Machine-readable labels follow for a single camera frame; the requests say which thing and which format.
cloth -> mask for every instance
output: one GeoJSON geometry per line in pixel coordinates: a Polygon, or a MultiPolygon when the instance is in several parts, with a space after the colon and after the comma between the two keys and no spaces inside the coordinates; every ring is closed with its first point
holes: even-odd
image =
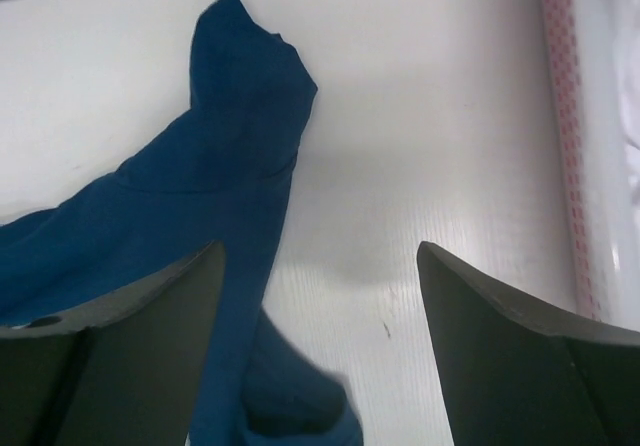
{"type": "Polygon", "coordinates": [[[0,227],[0,322],[76,306],[222,240],[225,284],[193,446],[360,445],[343,389],[261,312],[316,85],[240,0],[199,18],[190,81],[190,109],[115,172],[0,227]]]}
{"type": "Polygon", "coordinates": [[[640,0],[613,0],[613,27],[620,117],[640,244],[640,0]]]}

blue cloth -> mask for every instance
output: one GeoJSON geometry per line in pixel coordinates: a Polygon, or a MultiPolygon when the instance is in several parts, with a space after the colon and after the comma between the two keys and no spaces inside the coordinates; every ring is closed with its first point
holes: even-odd
{"type": "Polygon", "coordinates": [[[199,18],[190,80],[190,109],[115,172],[0,227],[0,321],[76,306],[222,240],[225,284],[192,444],[361,445],[343,389],[261,311],[316,85],[240,0],[199,18]]]}

red dotted pattern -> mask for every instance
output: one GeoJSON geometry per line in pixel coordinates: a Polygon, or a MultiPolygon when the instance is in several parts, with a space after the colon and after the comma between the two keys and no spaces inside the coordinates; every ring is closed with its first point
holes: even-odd
{"type": "Polygon", "coordinates": [[[593,294],[594,275],[589,262],[589,246],[585,230],[583,141],[578,109],[581,81],[576,50],[573,1],[542,0],[542,5],[574,247],[578,311],[585,316],[601,320],[602,308],[593,294]]]}

